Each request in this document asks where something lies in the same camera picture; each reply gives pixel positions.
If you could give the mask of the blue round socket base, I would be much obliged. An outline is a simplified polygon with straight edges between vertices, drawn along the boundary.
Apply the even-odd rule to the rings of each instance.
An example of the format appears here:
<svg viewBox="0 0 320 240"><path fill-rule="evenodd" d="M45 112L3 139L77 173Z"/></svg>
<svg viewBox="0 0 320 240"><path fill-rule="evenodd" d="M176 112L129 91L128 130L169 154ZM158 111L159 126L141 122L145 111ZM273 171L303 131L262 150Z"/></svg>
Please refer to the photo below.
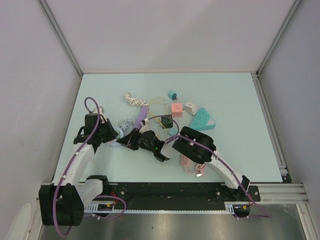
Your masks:
<svg viewBox="0 0 320 240"><path fill-rule="evenodd" d="M117 137L114 140L110 141L109 145L111 147L120 147L121 144L118 142L118 140L125 136L125 132L122 127L116 127L115 131L117 132Z"/></svg>

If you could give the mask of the purple socket block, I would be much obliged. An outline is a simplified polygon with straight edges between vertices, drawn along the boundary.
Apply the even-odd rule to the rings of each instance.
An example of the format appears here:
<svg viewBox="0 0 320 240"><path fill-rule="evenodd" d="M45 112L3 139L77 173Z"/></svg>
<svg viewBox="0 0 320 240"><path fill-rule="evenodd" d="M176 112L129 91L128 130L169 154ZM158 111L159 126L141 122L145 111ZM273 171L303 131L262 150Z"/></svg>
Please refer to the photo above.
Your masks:
<svg viewBox="0 0 320 240"><path fill-rule="evenodd" d="M134 124L134 128L136 129L140 129L141 128L141 122L142 120L144 120L148 115L148 108L147 106L143 106L141 109L140 109L140 112L139 112L139 115L138 117L136 118L136 121L135 121L135 124Z"/></svg>

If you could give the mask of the dark green charger block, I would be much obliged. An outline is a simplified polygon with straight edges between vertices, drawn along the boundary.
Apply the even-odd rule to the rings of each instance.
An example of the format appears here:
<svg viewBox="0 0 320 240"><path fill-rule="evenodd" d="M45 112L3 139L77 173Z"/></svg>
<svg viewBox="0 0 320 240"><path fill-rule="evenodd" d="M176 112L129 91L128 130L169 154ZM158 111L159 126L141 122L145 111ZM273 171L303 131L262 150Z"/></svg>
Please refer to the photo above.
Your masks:
<svg viewBox="0 0 320 240"><path fill-rule="evenodd" d="M173 117L171 114L162 115L160 117L160 122L163 129L170 129L173 127Z"/></svg>

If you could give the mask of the pink cube socket adapter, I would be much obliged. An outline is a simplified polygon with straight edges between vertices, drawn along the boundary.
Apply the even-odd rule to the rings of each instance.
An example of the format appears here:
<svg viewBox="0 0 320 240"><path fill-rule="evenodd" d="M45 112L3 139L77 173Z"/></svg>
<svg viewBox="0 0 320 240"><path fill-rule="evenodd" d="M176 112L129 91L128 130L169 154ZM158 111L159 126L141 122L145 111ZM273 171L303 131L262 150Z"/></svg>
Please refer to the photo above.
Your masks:
<svg viewBox="0 0 320 240"><path fill-rule="evenodd" d="M171 104L171 115L173 118L182 118L183 117L183 104L182 103L172 103Z"/></svg>

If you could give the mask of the pink power strip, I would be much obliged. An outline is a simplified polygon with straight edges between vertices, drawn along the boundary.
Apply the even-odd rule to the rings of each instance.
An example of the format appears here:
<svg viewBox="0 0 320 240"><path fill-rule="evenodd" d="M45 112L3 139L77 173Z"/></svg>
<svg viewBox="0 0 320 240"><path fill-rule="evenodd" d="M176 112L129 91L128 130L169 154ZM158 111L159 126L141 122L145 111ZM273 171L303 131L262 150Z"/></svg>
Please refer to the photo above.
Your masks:
<svg viewBox="0 0 320 240"><path fill-rule="evenodd" d="M190 164L191 164L191 160L188 157L186 157L184 155L181 155L181 157L180 157L180 165L182 167L188 168L190 166Z"/></svg>

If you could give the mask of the white plug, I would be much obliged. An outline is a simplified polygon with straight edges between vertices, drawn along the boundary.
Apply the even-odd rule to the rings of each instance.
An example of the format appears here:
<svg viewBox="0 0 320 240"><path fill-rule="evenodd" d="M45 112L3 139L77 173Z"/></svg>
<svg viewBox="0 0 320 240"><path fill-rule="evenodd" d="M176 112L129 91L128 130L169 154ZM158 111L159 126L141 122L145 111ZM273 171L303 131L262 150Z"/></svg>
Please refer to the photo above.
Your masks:
<svg viewBox="0 0 320 240"><path fill-rule="evenodd" d="M198 112L197 106L192 102L186 102L184 106L185 111L192 116Z"/></svg>

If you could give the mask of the teal power strip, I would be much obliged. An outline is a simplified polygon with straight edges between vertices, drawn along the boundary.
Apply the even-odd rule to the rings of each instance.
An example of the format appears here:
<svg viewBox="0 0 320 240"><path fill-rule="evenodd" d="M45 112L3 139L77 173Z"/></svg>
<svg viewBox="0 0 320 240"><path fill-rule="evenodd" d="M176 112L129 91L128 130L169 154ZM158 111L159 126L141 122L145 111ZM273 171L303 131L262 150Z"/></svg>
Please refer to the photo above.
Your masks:
<svg viewBox="0 0 320 240"><path fill-rule="evenodd" d="M216 122L208 111L204 107L201 107L189 124L189 127L196 131L212 130L216 127Z"/></svg>

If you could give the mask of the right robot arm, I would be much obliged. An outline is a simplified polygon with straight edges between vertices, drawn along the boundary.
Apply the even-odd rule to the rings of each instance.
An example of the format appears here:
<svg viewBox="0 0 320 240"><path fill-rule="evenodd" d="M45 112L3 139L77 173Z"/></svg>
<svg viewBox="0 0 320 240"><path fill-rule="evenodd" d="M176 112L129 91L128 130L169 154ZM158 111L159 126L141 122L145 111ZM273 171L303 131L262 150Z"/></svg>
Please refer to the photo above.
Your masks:
<svg viewBox="0 0 320 240"><path fill-rule="evenodd" d="M213 138L188 126L182 127L179 134L166 141L159 140L153 130L132 130L117 140L119 144L133 151L144 149L160 162L169 160L163 149L169 143L172 148L196 164L206 165L218 174L231 190L231 196L242 201L249 194L250 180L234 170L218 153Z"/></svg>

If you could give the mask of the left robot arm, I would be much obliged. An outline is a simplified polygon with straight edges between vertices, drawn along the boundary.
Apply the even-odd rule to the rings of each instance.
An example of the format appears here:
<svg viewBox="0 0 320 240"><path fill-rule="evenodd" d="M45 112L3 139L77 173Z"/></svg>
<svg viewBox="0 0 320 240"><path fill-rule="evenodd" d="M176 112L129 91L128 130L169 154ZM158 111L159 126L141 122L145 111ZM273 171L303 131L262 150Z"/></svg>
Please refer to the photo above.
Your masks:
<svg viewBox="0 0 320 240"><path fill-rule="evenodd" d="M38 192L42 223L45 226L79 226L85 207L95 199L110 196L108 178L90 175L84 184L81 178L98 147L117 138L118 133L103 114L88 113L73 140L71 158L61 173Z"/></svg>

